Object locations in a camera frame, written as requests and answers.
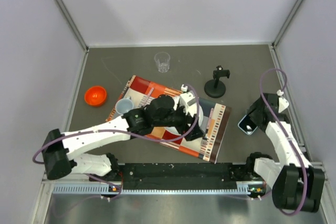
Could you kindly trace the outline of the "black phone stand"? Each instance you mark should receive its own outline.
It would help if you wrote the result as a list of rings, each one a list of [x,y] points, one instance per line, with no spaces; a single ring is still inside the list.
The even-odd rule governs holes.
[[[204,85],[205,93],[211,98],[221,98],[226,92],[226,86],[224,82],[220,81],[220,78],[226,77],[229,79],[230,70],[224,69],[222,66],[217,66],[213,71],[213,78]]]

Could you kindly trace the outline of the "phone with light blue case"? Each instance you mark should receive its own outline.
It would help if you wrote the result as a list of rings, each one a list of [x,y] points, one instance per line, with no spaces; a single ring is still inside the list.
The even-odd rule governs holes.
[[[251,136],[258,128],[249,115],[244,115],[237,126],[242,132],[249,136]]]

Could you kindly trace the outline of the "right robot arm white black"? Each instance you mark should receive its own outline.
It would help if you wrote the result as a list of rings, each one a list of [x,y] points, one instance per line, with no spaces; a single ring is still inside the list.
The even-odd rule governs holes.
[[[289,103],[282,92],[262,93],[248,109],[247,116],[270,139],[278,156],[277,164],[262,154],[252,154],[254,162],[245,166],[248,178],[262,177],[271,188],[276,208],[317,212],[320,207],[325,174],[304,156],[284,111]]]

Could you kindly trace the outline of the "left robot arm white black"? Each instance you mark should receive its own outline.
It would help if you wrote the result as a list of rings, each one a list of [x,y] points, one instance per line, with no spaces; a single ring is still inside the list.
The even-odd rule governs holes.
[[[147,105],[84,130],[67,133],[51,130],[41,152],[47,179],[57,180],[75,173],[114,180],[119,174],[115,156],[93,155],[89,151],[132,138],[147,139],[156,127],[174,128],[176,140],[193,141],[205,134],[202,119],[199,98],[187,92],[176,97],[160,95]]]

